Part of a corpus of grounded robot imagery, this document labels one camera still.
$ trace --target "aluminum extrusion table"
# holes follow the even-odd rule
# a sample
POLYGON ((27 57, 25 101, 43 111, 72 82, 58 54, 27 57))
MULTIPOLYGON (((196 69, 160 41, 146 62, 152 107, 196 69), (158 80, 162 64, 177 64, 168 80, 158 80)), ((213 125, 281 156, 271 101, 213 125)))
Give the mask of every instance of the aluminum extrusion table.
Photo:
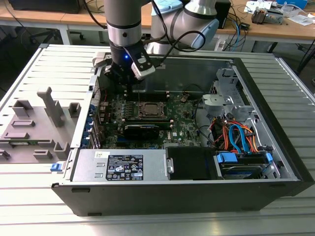
MULTIPOLYGON (((36 95, 50 85, 61 105, 84 99, 94 74, 95 52, 108 47, 49 45, 39 48, 0 102, 0 133, 17 99, 43 105, 36 95)), ((229 52, 194 53, 228 57, 229 52)), ((282 59, 269 54, 233 53, 242 59, 308 170, 315 178, 315 98, 282 59)), ((0 232, 32 235, 314 235, 315 186, 280 198, 261 211, 181 215, 78 217, 50 189, 60 178, 50 164, 0 165, 0 232)))

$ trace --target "floor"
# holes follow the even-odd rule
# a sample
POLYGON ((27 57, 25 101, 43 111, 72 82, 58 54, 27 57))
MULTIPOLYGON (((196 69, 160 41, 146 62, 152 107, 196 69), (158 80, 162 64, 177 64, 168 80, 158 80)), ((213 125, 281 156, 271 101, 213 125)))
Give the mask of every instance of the floor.
MULTIPOLYGON (((45 29, 28 28, 27 32, 23 28, 19 28, 17 29, 17 38, 8 36, 0 42, 0 99, 5 95, 5 91, 10 88, 38 47, 38 44, 32 45, 30 43, 29 33, 35 34, 43 31, 45 29)), ((73 44, 106 46, 106 44, 99 42, 98 32, 83 31, 82 33, 85 39, 80 40, 78 35, 73 35, 73 44)), ((41 42, 43 39, 44 37, 38 38, 38 41, 41 42)), ((62 41, 51 39, 49 43, 62 44, 62 41)), ((268 43, 259 42, 256 46, 256 52, 265 52, 268 43)), ((302 51, 297 49, 295 44, 288 43, 279 43, 274 50, 274 54, 283 58, 292 69, 297 68, 304 55, 302 51)), ((315 87, 312 85, 312 79, 315 78, 314 67, 315 60, 313 59, 300 74, 300 79, 312 93, 315 92, 315 87)))

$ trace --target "power supply label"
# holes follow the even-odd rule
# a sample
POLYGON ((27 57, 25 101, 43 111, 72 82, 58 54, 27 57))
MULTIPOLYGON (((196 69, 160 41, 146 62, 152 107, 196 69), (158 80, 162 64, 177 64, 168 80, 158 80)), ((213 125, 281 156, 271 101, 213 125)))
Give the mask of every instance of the power supply label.
POLYGON ((143 155, 109 155, 106 179, 143 180, 143 155))

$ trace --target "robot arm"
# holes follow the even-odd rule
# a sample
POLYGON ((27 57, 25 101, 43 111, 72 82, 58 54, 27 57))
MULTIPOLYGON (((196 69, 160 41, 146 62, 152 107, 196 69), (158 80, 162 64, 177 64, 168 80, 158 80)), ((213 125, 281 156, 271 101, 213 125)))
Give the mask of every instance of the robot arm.
MULTIPOLYGON (((123 68, 123 71, 131 68, 138 80, 155 72, 141 41, 141 7, 148 2, 150 0, 104 0, 113 65, 123 68)), ((214 4, 215 0, 191 0, 184 9, 181 5, 178 11, 163 14, 168 37, 176 40, 189 30, 198 30, 206 34, 207 40, 211 40, 219 25, 214 19, 214 4)), ((162 23, 153 18, 152 37, 162 38, 163 35, 162 23)), ((198 48, 203 38, 192 33, 180 42, 198 48)))
POLYGON ((132 68, 138 80, 155 68, 141 41, 141 7, 149 0, 104 0, 113 63, 132 68))

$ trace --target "wooden desk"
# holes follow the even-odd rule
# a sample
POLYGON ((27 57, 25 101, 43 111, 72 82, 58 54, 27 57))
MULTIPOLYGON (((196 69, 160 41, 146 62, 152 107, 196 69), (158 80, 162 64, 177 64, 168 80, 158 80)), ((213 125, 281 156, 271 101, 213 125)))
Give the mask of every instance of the wooden desk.
MULTIPOLYGON (((103 4, 103 0, 97 0, 98 5, 103 4)), ((289 43, 311 43, 315 38, 315 25, 301 26, 293 21, 284 19, 282 25, 253 24, 251 14, 243 14, 247 0, 233 0, 234 9, 240 18, 244 18, 242 22, 250 24, 247 40, 271 41, 271 42, 289 42, 289 43)), ((87 11, 82 9, 79 14, 64 14, 57 12, 38 12, 38 11, 15 11, 7 2, 7 6, 14 16, 21 21, 25 27, 52 28, 59 29, 64 44, 71 44, 69 30, 102 30, 90 18, 87 11)), ((96 11, 95 4, 89 4, 91 10, 96 11)), ((308 11, 315 11, 315 6, 308 6, 308 11)), ((149 33, 151 28, 151 4, 142 7, 142 28, 143 32, 149 33)), ((96 19, 102 23, 106 23, 106 18, 101 14, 94 13, 96 19)), ((0 25, 20 26, 0 1, 0 25)), ((235 33, 232 23, 228 21, 224 29, 217 31, 217 37, 228 39, 235 33)))
MULTIPOLYGON (((288 19, 284 19, 282 25, 274 25, 274 24, 263 24, 257 25, 253 24, 251 17, 252 14, 244 14, 244 8, 247 0, 233 0, 234 9, 236 11, 236 15, 239 18, 244 18, 242 22, 250 24, 250 30, 248 36, 253 37, 269 37, 269 38, 289 38, 289 39, 305 39, 305 40, 313 40, 315 38, 315 25, 311 24, 308 26, 299 25, 293 21, 288 19)), ((94 4, 90 5, 90 8, 96 11, 94 4)), ((315 6, 308 6, 308 11, 315 11, 315 6)), ((142 7, 142 28, 150 29, 151 28, 151 4, 145 5, 142 7)), ((94 14, 96 19, 100 21, 102 24, 106 23, 106 18, 100 14, 94 14)), ((94 26, 94 21, 90 18, 86 10, 81 10, 81 12, 77 15, 73 14, 65 14, 61 19, 62 24, 82 24, 86 26, 94 26)), ((232 23, 228 21, 224 29, 219 29, 217 34, 231 34, 235 33, 235 29, 232 26, 232 23)))
MULTIPOLYGON (((8 0, 5 0, 10 12, 21 22, 61 23, 64 13, 42 11, 15 11, 8 0)), ((0 1, 0 20, 15 21, 13 16, 5 8, 4 2, 0 1)))

